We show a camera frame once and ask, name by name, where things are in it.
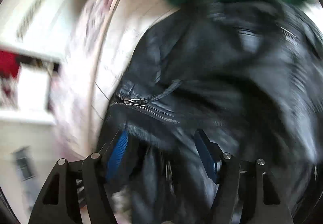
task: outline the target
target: red fabric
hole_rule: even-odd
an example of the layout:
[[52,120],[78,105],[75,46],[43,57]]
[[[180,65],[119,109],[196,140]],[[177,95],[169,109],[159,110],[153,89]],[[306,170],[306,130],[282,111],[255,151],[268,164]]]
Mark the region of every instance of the red fabric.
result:
[[18,75],[19,65],[16,62],[16,54],[11,52],[0,51],[0,74],[8,78],[10,74],[16,78]]

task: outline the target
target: black jacket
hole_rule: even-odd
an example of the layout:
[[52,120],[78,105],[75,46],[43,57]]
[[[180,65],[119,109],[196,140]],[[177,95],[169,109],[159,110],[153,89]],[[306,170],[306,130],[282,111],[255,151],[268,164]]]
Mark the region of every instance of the black jacket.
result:
[[293,215],[321,156],[322,36],[278,2],[197,0],[151,27],[110,101],[98,149],[123,130],[115,192],[128,185],[134,224],[195,223],[216,186],[193,141],[270,164]]

